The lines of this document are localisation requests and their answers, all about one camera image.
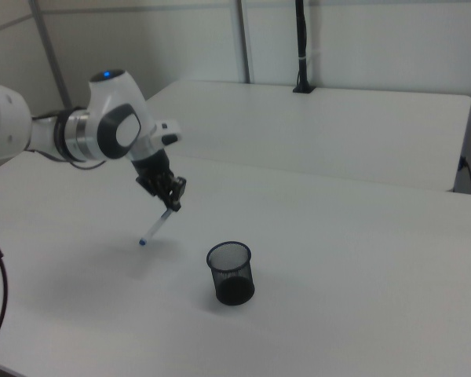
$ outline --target white table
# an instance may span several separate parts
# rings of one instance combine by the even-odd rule
[[[10,278],[0,364],[28,377],[471,376],[471,196],[171,156],[162,205],[130,163],[0,168]],[[214,296],[206,253],[253,251],[255,296]]]
[[[150,100],[175,118],[173,150],[215,159],[421,189],[453,188],[471,98],[427,93],[180,81]]]

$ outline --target wall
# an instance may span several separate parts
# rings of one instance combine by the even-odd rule
[[[252,82],[293,85],[294,2],[244,5]],[[324,0],[306,8],[306,19],[316,85],[471,96],[471,2]],[[471,116],[464,154],[471,164]],[[465,171],[457,188],[469,192]]]
[[[62,107],[30,7],[0,0],[0,85],[21,93],[31,112]]]
[[[74,104],[88,79],[126,69],[148,98],[178,79],[243,81],[234,2],[229,0],[41,0]]]

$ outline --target pen holder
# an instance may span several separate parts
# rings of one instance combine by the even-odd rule
[[[219,302],[235,306],[253,297],[250,259],[250,248],[234,241],[219,243],[207,254],[206,261],[213,274]]]

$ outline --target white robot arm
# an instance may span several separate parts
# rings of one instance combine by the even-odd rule
[[[168,209],[178,211],[186,180],[170,170],[164,147],[179,141],[173,120],[156,122],[131,75],[103,71],[89,81],[87,109],[67,109],[32,118],[26,102],[0,86],[0,159],[24,150],[80,163],[126,156],[137,182]]]

